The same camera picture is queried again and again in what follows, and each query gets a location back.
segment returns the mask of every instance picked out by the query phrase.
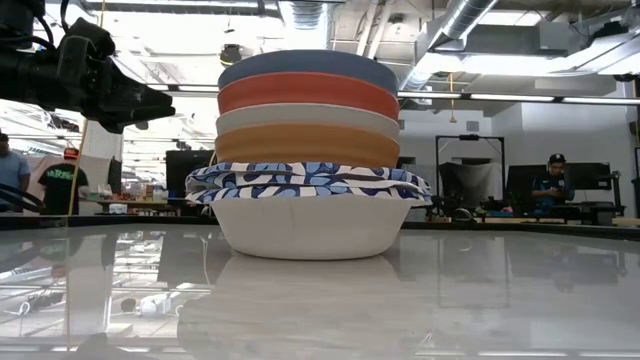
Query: white bowl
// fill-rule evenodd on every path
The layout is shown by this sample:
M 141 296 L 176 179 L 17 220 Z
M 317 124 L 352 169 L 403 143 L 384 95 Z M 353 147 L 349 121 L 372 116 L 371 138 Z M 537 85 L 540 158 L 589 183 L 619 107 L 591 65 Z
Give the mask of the white bowl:
M 418 200 L 353 194 L 222 199 L 211 203 L 229 245 L 292 260 L 355 259 L 387 250 Z
M 398 140 L 398 123 L 372 111 L 325 104 L 269 104 L 230 111 L 216 120 L 218 135 L 265 124 L 335 124 L 368 130 Z

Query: black stand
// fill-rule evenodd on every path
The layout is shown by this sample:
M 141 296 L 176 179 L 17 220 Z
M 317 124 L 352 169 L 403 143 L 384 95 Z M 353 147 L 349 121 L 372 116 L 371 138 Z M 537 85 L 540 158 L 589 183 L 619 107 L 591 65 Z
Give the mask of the black stand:
M 633 184 L 633 192 L 636 198 L 636 218 L 640 219 L 640 163 L 638 163 L 638 150 L 640 150 L 640 147 L 633 149 L 633 156 L 636 162 L 636 177 L 631 180 L 631 183 Z
M 484 139 L 487 142 L 489 140 L 498 140 L 500 141 L 500 164 L 502 166 L 502 200 L 506 200 L 507 197 L 507 177 L 506 177 L 506 169 L 505 169 L 505 159 L 504 159 L 504 137 L 502 136 L 480 136 L 480 135 L 460 135 L 460 136 L 452 136 L 452 135 L 437 135 L 436 136 L 436 196 L 440 197 L 440 139 L 458 139 L 460 141 L 479 141 L 480 139 Z

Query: metal frame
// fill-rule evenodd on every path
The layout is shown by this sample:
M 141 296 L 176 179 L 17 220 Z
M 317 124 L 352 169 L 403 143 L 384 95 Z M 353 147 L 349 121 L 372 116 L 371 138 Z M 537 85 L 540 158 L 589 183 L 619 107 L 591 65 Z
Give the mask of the metal frame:
M 638 192 L 638 185 L 636 185 L 636 182 L 640 181 L 640 162 L 638 161 L 638 150 L 640 150 L 640 147 L 638 146 L 633 149 L 633 158 L 636 165 L 636 177 L 631 182 L 633 183 L 633 194 L 635 195 L 633 202 L 636 205 L 636 218 L 640 219 L 640 192 Z
M 444 149 L 444 147 L 440 148 L 440 139 L 458 139 L 460 141 L 479 141 L 480 139 L 484 139 L 487 141 L 489 145 L 493 147 L 493 144 L 489 142 L 489 140 L 498 140 L 500 141 L 500 164 L 502 166 L 502 200 L 506 198 L 507 192 L 507 177 L 506 177 L 506 164 L 505 164 L 505 155 L 504 155 L 504 136 L 480 136 L 480 135 L 436 135 L 436 196 L 440 196 L 440 151 Z
M 162 91 L 174 97 L 211 97 L 216 98 L 220 92 L 217 85 L 198 84 L 145 84 L 152 89 Z M 609 105 L 640 106 L 638 98 L 620 98 L 607 96 L 569 96 L 569 95 L 533 95 L 533 94 L 493 94 L 470 93 L 462 91 L 398 91 L 398 100 L 431 99 L 431 100 L 465 100 L 493 101 L 504 103 L 536 103 L 536 104 L 571 104 L 571 105 Z

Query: man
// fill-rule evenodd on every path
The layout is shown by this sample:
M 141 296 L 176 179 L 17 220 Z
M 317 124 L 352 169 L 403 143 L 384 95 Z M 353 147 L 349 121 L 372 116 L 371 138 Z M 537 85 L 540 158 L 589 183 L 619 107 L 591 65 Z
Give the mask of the man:
M 9 148 L 9 136 L 0 133 L 0 184 L 26 192 L 29 189 L 31 171 L 27 159 Z M 0 213 L 22 209 L 0 199 Z
M 44 191 L 45 206 L 42 215 L 69 214 L 71 184 L 77 161 L 78 150 L 67 148 L 64 150 L 64 162 L 49 166 L 40 176 L 38 183 L 42 185 Z M 86 197 L 88 194 L 89 180 L 87 179 L 87 174 L 82 169 L 78 169 L 72 215 L 78 215 L 79 196 Z
M 573 200 L 574 191 L 568 186 L 564 178 L 564 155 L 554 154 L 549 157 L 548 171 L 538 176 L 533 183 L 531 196 L 536 199 L 538 207 L 543 212 L 551 210 L 555 205 Z

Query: computer monitor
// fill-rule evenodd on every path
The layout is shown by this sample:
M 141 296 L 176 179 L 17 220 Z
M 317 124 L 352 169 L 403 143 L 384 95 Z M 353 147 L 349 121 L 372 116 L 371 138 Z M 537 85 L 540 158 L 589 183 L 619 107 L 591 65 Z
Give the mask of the computer monitor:
M 182 150 L 167 151 L 166 167 L 167 167 L 167 191 L 169 198 L 182 199 L 185 197 L 184 180 L 196 169 L 209 166 L 209 161 L 213 155 L 213 150 Z M 169 200 L 170 204 L 181 204 Z
M 546 165 L 509 166 L 506 199 L 517 214 L 530 213 L 535 209 L 535 200 L 531 196 L 533 182 L 545 172 Z
M 565 180 L 574 190 L 611 190 L 611 167 L 608 163 L 567 163 Z

